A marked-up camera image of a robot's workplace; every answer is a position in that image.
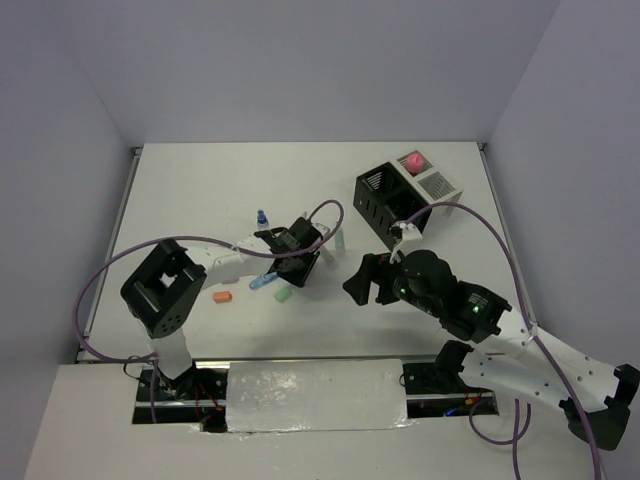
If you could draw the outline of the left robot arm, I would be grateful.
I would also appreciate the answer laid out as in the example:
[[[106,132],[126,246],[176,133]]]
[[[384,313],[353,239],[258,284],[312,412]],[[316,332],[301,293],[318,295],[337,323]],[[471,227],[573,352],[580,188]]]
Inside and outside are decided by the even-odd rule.
[[[183,331],[201,291],[266,273],[301,288],[327,235],[326,228],[299,217],[290,227],[256,231],[230,247],[206,244],[193,249],[173,238],[161,241],[120,290],[157,355],[160,387],[182,399],[203,380]]]

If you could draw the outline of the pink capped colourful tube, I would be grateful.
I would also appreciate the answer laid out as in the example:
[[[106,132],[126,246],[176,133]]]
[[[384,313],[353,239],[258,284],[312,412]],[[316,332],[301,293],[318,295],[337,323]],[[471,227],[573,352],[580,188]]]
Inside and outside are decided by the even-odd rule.
[[[404,167],[409,174],[417,176],[424,170],[424,157],[418,152],[411,153],[406,157]]]

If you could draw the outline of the orange marker cap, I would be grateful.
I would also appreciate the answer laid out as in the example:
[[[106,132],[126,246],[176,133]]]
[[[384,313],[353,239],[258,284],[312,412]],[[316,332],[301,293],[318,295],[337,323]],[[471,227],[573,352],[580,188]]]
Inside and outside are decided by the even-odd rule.
[[[217,304],[228,303],[233,300],[233,295],[230,291],[218,291],[213,293],[213,301]]]

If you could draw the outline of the orange frosted marker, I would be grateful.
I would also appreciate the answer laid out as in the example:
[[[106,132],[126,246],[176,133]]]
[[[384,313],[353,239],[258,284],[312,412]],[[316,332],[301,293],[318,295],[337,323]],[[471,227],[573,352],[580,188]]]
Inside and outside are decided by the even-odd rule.
[[[322,246],[320,248],[320,254],[322,259],[326,263],[326,266],[330,270],[336,270],[339,267],[337,257],[327,247]]]

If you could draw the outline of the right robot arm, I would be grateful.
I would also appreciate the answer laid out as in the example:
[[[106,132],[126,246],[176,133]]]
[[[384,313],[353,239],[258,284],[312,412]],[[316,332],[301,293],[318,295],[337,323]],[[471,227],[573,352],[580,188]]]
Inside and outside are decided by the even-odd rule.
[[[449,334],[430,367],[407,367],[407,391],[450,394],[464,388],[504,392],[561,411],[571,433],[598,448],[615,450],[625,433],[639,371],[583,354],[553,335],[531,335],[521,313],[489,289],[456,278],[429,250],[393,261],[367,254],[343,284],[354,302],[405,302],[437,319]]]

